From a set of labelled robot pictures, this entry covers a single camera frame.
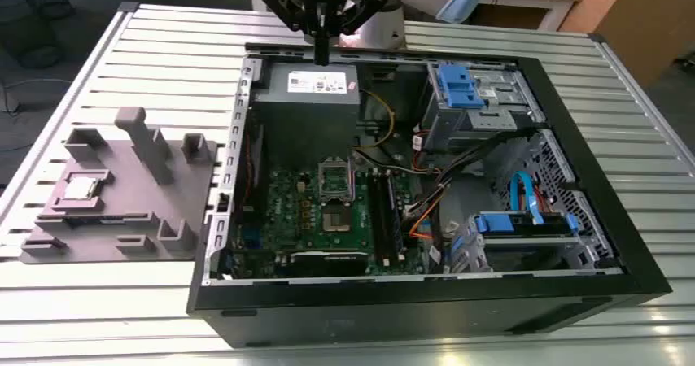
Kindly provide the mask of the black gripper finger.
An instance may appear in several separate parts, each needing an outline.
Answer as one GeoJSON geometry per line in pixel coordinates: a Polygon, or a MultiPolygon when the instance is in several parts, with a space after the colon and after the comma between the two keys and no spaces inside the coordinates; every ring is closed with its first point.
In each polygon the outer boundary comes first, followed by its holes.
{"type": "Polygon", "coordinates": [[[339,7],[338,1],[323,4],[322,20],[322,64],[330,64],[331,39],[342,34],[351,35],[367,20],[383,9],[388,0],[363,0],[347,10],[339,7]]]}
{"type": "Polygon", "coordinates": [[[314,63],[322,65],[322,19],[319,3],[299,0],[262,0],[292,32],[303,32],[314,45],[314,63]]]}

